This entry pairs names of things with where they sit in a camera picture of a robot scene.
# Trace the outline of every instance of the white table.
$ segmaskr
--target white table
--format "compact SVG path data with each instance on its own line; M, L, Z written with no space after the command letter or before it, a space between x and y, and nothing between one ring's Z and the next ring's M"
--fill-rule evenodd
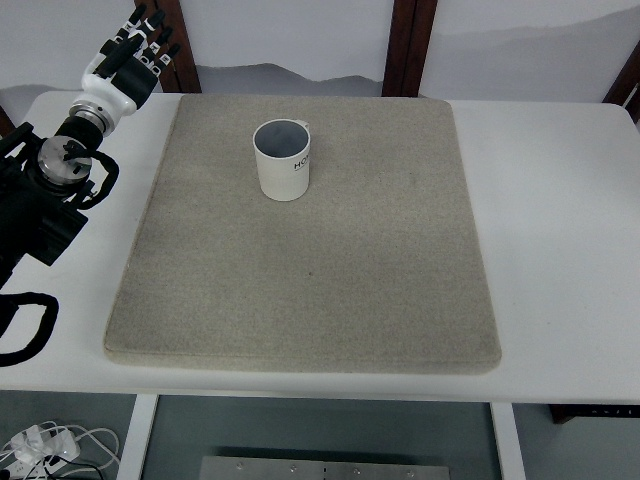
M49 136L74 98L44 94L27 121ZM120 178L56 264L25 257L15 269L3 293L46 292L61 311L44 351L0 370L0 388L482 401L493 403L494 419L506 411L503 438L511 402L640 402L640 135L624 110L601 104L451 102L503 351L495 370L283 374L111 363L104 329L178 99L153 95L105 140ZM32 337L33 313L20 312L1 351Z

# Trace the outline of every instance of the white wall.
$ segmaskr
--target white wall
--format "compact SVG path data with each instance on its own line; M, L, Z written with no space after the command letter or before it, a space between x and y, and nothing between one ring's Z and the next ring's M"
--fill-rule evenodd
M201 66L272 63L315 81L383 78L393 0L182 6ZM87 62L132 10L132 0L0 0L0 103L14 121L37 93L78 89ZM638 25L640 0L442 0L421 93L600 101L640 39Z

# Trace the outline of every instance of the mug rim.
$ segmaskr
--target mug rim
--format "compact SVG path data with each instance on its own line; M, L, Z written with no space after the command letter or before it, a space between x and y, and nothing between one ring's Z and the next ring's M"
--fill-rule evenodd
M270 123L275 123L275 122L294 123L294 124L298 125L299 127L301 127L304 130L304 132L307 135L307 142L305 143L304 147L302 149L300 149L299 152L294 153L293 155L289 155L288 157L273 157L273 156L271 156L271 155L269 155L267 153L264 153L262 151L262 149L260 149L260 147L258 147L256 145L256 135L258 134L258 132L263 127L266 127ZM264 155L265 157L273 159L273 160L290 160L293 157L296 157L296 156L300 155L302 152L304 152L305 150L307 150L310 147L310 145L311 145L311 133L309 132L309 124L307 122L303 121L303 120L293 120L291 118L274 118L274 119L271 119L271 120L267 120L262 125L260 125L258 128L256 128L255 131L253 132L253 148L258 150L261 155Z

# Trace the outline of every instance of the silver metal joint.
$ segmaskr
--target silver metal joint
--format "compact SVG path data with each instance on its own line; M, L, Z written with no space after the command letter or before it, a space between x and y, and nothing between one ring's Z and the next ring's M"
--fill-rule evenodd
M84 148L77 140L66 136L55 136L45 140L38 154L38 166L43 175L56 185L70 185L83 181L91 170L90 158L65 160L69 143Z
M100 129L103 137L113 132L116 127L109 112L100 105L86 100L80 100L74 103L69 110L69 115L89 120Z

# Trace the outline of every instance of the robotic arm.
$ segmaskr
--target robotic arm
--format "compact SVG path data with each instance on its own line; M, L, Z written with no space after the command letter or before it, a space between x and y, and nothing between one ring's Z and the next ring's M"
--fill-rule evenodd
M52 265L87 223L80 210L100 203L115 184L118 165L98 148L122 117L147 101L160 73L179 50L174 44L159 54L171 29L165 28L151 41L164 12L158 10L143 19L144 12L144 5L138 7L87 66L83 92L54 136L39 138L33 126L24 123L0 139L0 288L25 254ZM89 179L93 160L107 172L96 193ZM29 293L0 295L0 336L19 305L27 303L46 307L40 331L24 350L0 354L0 366L33 357L51 335L57 301Z

